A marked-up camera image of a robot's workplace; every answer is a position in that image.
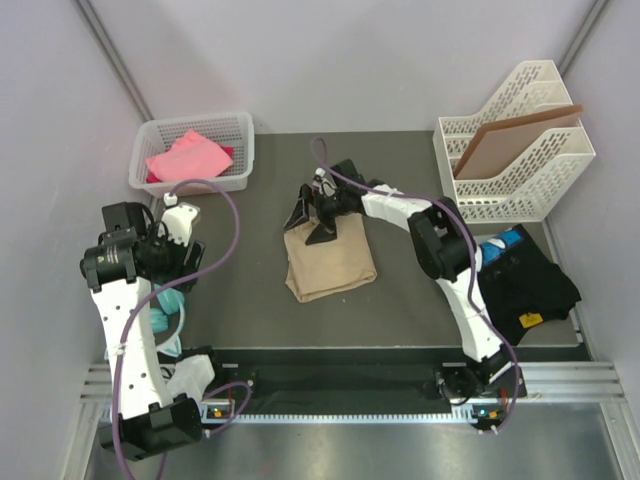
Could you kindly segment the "beige t shirt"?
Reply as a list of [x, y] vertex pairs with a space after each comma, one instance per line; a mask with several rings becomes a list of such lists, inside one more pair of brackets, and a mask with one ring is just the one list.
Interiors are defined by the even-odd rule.
[[307, 245], [305, 241], [318, 225], [312, 219], [284, 233], [285, 284], [300, 303], [352, 290], [377, 278], [361, 215], [339, 217], [336, 239]]

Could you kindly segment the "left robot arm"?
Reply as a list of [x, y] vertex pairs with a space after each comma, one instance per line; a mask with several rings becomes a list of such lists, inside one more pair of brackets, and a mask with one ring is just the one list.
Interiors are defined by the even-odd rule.
[[99, 432], [103, 448], [120, 449], [125, 459], [143, 460], [200, 439], [199, 403], [226, 387], [209, 347], [183, 352], [165, 379], [145, 297], [155, 287], [198, 270], [204, 244], [190, 239], [200, 214], [181, 202], [160, 219], [138, 202], [103, 208], [105, 230], [86, 250], [81, 273], [100, 314], [112, 390], [116, 431]]

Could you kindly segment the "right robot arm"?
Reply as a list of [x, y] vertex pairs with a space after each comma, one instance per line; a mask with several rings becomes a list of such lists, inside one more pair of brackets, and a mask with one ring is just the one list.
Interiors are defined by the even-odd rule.
[[480, 291], [482, 252], [451, 199], [429, 200], [379, 180], [367, 182], [347, 159], [318, 168], [312, 181], [300, 187], [284, 230], [309, 221], [311, 211], [317, 224], [305, 240], [308, 246], [336, 240], [338, 219], [349, 214], [382, 220], [408, 232], [420, 268], [438, 284], [453, 313], [462, 350], [471, 363], [466, 372], [469, 388], [478, 395], [490, 395], [508, 372], [514, 373], [516, 383], [521, 382], [515, 351], [494, 326]]

